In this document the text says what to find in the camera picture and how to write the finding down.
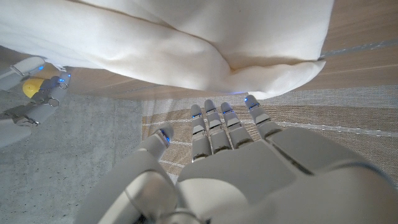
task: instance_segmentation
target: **wooden surface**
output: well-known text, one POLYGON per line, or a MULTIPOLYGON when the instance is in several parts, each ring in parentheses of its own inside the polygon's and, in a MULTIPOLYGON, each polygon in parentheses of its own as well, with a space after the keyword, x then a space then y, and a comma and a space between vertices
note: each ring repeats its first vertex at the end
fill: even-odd
MULTIPOLYGON (((336 0, 323 46, 325 68, 298 90, 398 85, 398 44, 380 48, 391 40, 398 43, 398 1, 336 0)), ((0 56, 2 63, 28 57, 8 49, 0 49, 0 56)), ((156 85, 106 70, 71 68, 71 71, 70 92, 76 94, 132 100, 222 95, 156 85)), ((50 65, 39 76, 49 78, 54 74, 56 69, 50 65)))

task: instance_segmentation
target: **white cloth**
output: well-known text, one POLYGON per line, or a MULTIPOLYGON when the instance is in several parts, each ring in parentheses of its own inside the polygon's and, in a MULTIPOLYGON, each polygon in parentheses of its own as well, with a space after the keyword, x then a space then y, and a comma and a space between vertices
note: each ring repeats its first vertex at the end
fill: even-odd
POLYGON ((1 0, 0 45, 54 65, 259 99, 309 82, 333 0, 1 0))

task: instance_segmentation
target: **white robotic hand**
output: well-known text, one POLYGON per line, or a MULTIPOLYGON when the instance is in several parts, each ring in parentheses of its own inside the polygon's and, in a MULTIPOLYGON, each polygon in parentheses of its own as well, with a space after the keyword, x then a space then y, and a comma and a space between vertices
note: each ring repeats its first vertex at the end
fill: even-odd
POLYGON ((9 90, 44 68, 41 57, 29 57, 0 71, 0 90, 9 90))
MULTIPOLYGON (((0 89, 10 89, 41 71, 43 66, 40 57, 27 58, 11 66, 0 74, 0 89)), ((43 123, 57 110, 67 93, 70 77, 69 73, 61 72, 60 76, 44 80, 33 95, 33 102, 3 111, 0 114, 0 147, 30 136, 31 127, 43 123)))
POLYGON ((157 162, 173 135, 165 124, 100 180, 75 223, 398 223, 397 190, 377 167, 307 129, 282 130, 253 96, 244 100, 260 140, 228 103, 228 132, 211 100, 208 131, 193 105, 193 162, 177 183, 157 162))

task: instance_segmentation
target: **beige striped fabric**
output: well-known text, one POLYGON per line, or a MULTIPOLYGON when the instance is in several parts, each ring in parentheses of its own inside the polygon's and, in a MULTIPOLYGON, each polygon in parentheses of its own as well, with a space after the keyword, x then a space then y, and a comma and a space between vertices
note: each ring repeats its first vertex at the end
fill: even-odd
MULTIPOLYGON (((272 120, 283 128, 298 126, 322 134, 380 167, 397 185, 397 93, 398 86, 294 91, 260 103, 272 120)), ((260 137, 244 106, 244 97, 223 96, 212 100, 217 106, 223 101, 231 103, 253 139, 257 140, 260 137)), ((182 168, 192 162, 190 107, 197 103, 203 109, 205 100, 190 98, 144 102, 143 139, 166 121, 174 128, 174 138, 160 162, 170 174, 179 175, 182 168)))

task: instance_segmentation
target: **yellow ball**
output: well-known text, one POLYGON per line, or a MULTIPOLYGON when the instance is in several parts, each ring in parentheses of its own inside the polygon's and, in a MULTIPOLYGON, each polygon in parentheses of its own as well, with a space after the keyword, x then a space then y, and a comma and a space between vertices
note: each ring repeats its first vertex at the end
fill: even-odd
POLYGON ((42 85, 44 79, 42 78, 30 78, 26 80, 24 85, 22 86, 22 91, 24 91, 25 95, 31 98, 35 93, 40 90, 40 86, 42 85))

